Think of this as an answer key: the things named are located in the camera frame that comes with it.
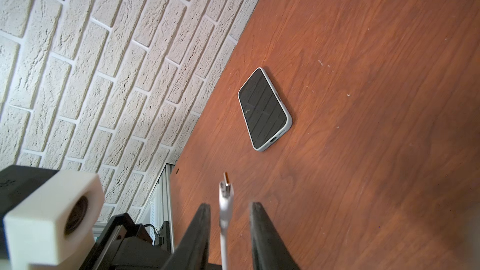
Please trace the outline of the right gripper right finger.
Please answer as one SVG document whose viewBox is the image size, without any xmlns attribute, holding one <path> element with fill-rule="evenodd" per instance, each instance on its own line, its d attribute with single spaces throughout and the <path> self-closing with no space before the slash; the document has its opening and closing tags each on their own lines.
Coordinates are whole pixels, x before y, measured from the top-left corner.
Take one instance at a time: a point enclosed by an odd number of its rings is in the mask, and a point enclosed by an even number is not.
<svg viewBox="0 0 480 270">
<path fill-rule="evenodd" d="M 299 270 L 260 202 L 250 205 L 252 265 L 254 270 Z"/>
</svg>

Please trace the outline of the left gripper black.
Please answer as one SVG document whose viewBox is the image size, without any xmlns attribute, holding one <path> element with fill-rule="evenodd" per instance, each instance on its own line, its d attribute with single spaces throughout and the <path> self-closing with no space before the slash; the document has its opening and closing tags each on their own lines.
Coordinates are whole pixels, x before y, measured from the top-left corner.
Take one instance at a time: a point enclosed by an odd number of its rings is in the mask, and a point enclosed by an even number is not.
<svg viewBox="0 0 480 270">
<path fill-rule="evenodd" d="M 81 270 L 160 270 L 173 252 L 169 221 L 149 235 L 128 213 L 113 216 L 94 243 Z"/>
</svg>

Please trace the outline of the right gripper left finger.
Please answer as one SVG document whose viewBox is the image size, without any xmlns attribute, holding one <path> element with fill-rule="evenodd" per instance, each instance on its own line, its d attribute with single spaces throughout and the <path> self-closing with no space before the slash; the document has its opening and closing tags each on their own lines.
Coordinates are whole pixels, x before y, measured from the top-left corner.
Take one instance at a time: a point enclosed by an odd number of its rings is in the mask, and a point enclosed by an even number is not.
<svg viewBox="0 0 480 270">
<path fill-rule="evenodd" d="M 199 205 L 178 247 L 163 270 L 207 270 L 210 249 L 211 207 Z"/>
</svg>

